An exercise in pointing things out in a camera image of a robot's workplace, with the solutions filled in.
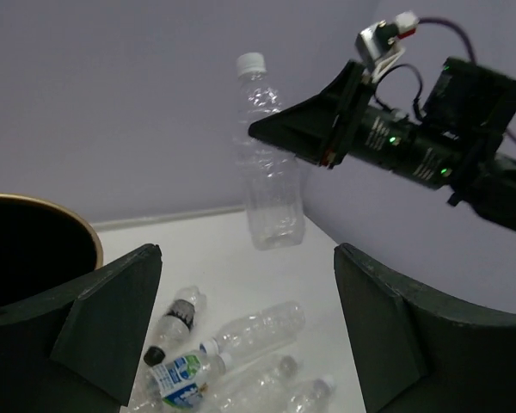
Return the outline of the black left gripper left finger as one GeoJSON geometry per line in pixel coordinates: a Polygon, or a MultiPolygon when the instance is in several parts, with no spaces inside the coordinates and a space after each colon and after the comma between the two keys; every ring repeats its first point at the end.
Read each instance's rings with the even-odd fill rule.
{"type": "Polygon", "coordinates": [[[68,268],[0,274],[0,412],[117,412],[128,404],[161,250],[148,243],[78,277],[68,268]]]}

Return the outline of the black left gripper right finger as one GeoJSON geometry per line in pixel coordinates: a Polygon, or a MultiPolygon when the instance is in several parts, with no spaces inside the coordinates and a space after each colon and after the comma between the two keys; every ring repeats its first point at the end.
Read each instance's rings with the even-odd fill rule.
{"type": "Polygon", "coordinates": [[[442,293],[348,243],[334,270],[367,411],[516,412],[516,314],[442,293]]]}

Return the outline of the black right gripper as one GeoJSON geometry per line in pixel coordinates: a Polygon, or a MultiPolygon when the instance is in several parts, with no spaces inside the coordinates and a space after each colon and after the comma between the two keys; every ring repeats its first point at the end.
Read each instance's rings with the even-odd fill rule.
{"type": "Polygon", "coordinates": [[[516,114],[516,79],[448,58],[416,122],[368,106],[348,123],[348,155],[437,190],[516,231],[516,159],[500,153],[516,114]]]}

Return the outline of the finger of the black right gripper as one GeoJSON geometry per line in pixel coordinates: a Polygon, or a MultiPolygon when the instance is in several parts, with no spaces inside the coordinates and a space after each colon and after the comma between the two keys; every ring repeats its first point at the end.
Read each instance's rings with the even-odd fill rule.
{"type": "Polygon", "coordinates": [[[307,163],[332,169],[349,153],[370,101],[365,66],[350,60],[311,98],[249,125],[249,136],[307,163]]]}

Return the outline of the tall clear plastic bottle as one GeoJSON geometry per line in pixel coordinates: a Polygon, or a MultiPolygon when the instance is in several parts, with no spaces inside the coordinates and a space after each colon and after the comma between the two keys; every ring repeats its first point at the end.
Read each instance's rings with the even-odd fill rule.
{"type": "Polygon", "coordinates": [[[266,60],[259,52],[238,57],[236,74],[238,119],[233,143],[252,243],[258,250],[299,245],[305,219],[297,159],[248,133],[250,124],[283,109],[280,93],[269,82],[266,60]]]}

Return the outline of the black-label black-cap bottle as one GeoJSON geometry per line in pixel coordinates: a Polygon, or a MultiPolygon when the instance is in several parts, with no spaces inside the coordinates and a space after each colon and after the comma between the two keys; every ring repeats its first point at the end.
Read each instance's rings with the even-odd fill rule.
{"type": "Polygon", "coordinates": [[[207,297],[197,286],[179,290],[151,330],[144,364],[148,367],[160,364],[187,342],[206,306],[207,297]]]}

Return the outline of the clear bottle white cap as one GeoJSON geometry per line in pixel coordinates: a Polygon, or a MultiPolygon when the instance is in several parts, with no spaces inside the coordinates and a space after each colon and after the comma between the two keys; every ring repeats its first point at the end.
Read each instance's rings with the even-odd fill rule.
{"type": "Polygon", "coordinates": [[[245,364],[294,342],[304,326],[302,306],[287,301],[229,321],[199,349],[206,354],[227,353],[235,363],[245,364]]]}

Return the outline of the clear crushed bottle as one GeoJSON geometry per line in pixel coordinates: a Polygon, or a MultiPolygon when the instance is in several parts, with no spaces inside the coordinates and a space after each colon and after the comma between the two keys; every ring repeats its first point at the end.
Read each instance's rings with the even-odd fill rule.
{"type": "Polygon", "coordinates": [[[212,390],[198,412],[281,412],[300,360],[271,354],[212,390]]]}

